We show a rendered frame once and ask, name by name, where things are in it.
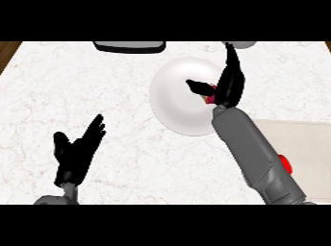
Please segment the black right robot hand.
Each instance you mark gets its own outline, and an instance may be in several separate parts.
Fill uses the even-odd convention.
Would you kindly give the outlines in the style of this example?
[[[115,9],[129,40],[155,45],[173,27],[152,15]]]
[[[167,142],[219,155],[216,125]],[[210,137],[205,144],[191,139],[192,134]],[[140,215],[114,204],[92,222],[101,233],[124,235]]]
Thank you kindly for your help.
[[[242,96],[245,77],[239,67],[239,56],[236,48],[232,44],[226,43],[228,59],[226,67],[223,69],[220,79],[216,85],[216,103],[226,108],[235,107],[239,103]],[[197,82],[191,79],[186,80],[191,91],[201,97],[205,96],[208,83]]]

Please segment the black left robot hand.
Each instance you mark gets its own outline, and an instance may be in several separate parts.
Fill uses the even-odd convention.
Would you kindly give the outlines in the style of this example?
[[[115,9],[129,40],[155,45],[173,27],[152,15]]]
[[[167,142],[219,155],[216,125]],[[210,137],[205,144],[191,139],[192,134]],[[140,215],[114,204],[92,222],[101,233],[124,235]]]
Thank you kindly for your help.
[[[105,134],[103,116],[101,114],[92,121],[84,135],[74,142],[69,141],[64,132],[55,133],[56,186],[62,186],[67,183],[74,185],[83,183]]]

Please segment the pink cupcake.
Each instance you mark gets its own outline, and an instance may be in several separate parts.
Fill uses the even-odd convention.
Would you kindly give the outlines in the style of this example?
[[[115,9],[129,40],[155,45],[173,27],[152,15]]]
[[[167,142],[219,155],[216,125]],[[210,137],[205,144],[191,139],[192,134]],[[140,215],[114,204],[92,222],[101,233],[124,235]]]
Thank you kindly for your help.
[[[202,97],[207,104],[216,103],[216,85],[208,85],[205,90],[205,96]]]

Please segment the white round plate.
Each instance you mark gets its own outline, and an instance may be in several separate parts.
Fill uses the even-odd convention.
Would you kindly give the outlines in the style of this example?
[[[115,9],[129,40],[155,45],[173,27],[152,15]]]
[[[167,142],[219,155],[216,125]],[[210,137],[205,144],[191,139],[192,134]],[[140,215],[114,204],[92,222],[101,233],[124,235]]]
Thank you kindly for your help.
[[[182,135],[202,136],[214,132],[213,108],[192,92],[186,81],[217,84],[223,68],[201,58],[170,61],[158,70],[149,89],[154,114],[170,130]]]

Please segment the beige placemat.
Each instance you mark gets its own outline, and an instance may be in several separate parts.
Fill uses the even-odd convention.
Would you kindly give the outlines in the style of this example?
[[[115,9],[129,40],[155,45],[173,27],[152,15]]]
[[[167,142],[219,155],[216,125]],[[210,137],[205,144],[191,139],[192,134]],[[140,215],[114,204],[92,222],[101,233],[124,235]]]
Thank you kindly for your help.
[[[256,125],[290,160],[309,200],[331,204],[331,123],[257,120]]]

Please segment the pale grey round object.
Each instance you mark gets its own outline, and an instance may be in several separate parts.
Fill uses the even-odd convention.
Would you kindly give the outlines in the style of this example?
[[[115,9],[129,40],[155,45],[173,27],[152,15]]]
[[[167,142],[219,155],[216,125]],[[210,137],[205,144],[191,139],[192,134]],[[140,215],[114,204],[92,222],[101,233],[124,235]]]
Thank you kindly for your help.
[[[254,46],[254,44],[257,43],[257,41],[222,41],[225,44],[229,43],[234,45],[234,47],[236,49],[247,49],[251,46]]]

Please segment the grey black-rimmed appliance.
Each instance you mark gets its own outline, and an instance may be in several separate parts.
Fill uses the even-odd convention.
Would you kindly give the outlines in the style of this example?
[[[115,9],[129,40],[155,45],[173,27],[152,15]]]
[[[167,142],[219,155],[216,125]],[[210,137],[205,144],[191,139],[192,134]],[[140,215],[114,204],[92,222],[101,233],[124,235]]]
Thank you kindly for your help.
[[[157,54],[166,50],[164,41],[96,41],[99,51],[123,54]]]

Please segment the red round object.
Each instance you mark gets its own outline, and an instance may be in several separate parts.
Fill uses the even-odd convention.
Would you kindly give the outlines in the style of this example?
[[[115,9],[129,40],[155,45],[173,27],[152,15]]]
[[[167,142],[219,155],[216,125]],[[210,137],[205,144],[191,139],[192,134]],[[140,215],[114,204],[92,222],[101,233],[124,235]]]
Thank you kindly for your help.
[[[284,169],[285,169],[287,173],[291,175],[293,174],[293,166],[291,166],[290,160],[284,155],[278,155],[278,157],[279,157]]]

